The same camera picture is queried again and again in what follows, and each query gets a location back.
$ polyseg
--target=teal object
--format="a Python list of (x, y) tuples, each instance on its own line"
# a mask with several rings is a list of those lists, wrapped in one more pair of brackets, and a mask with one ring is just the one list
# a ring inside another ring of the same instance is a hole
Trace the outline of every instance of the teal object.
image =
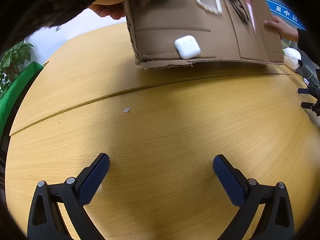
[(21, 71), (20, 75), (15, 81), (12, 82), (3, 98), (0, 99), (0, 136), (2, 135), (5, 123), (7, 122), (13, 105), (17, 101), (22, 90), (29, 83), (31, 78), (33, 78), (33, 76), (42, 68), (43, 66), (36, 62), (29, 64), (24, 70)]

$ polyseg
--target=wooden table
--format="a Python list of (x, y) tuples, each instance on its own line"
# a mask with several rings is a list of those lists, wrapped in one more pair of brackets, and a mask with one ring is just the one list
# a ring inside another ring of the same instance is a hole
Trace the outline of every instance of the wooden table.
[(319, 131), (298, 87), (299, 77), (275, 65), (145, 72), (125, 24), (76, 37), (50, 58), (18, 111), (8, 208), (26, 232), (38, 181), (62, 183), (105, 152), (110, 170), (85, 209), (106, 239), (217, 239), (237, 212), (212, 170), (224, 154), (248, 178), (284, 182), (299, 228), (319, 188)]

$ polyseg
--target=metal screw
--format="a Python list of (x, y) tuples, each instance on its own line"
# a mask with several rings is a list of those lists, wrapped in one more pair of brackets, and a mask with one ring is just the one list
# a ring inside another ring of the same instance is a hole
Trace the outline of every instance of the metal screw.
[(38, 187), (42, 187), (43, 185), (44, 185), (44, 181), (43, 180), (38, 182)]
[(68, 183), (68, 184), (72, 184), (72, 183), (74, 183), (74, 182), (75, 182), (75, 178), (73, 178), (73, 177), (67, 179), (67, 183)]
[(257, 184), (257, 181), (255, 179), (248, 179), (248, 182), (250, 185), (254, 186)]
[(285, 184), (283, 182), (278, 183), (279, 188), (285, 188)]

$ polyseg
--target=black sleeve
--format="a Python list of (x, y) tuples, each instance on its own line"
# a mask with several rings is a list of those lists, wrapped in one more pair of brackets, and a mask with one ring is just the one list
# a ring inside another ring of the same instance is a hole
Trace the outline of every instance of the black sleeve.
[(318, 66), (320, 66), (320, 53), (316, 49), (316, 45), (314, 44), (314, 40), (311, 35), (302, 29), (298, 29), (299, 33), (299, 42), (298, 48), (303, 50), (305, 54)]

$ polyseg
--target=blue sign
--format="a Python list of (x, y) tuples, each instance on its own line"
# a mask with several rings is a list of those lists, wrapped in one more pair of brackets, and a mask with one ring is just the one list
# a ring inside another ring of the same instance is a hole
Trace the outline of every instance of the blue sign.
[(293, 22), (295, 25), (297, 25), (300, 29), (305, 30), (302, 22), (299, 21), (297, 16), (293, 13), (293, 11), (290, 11), (287, 7), (283, 6), (282, 4), (276, 3), (271, 0), (266, 0), (270, 11), (273, 11), (276, 14), (281, 15), (282, 17), (288, 19), (289, 21)]

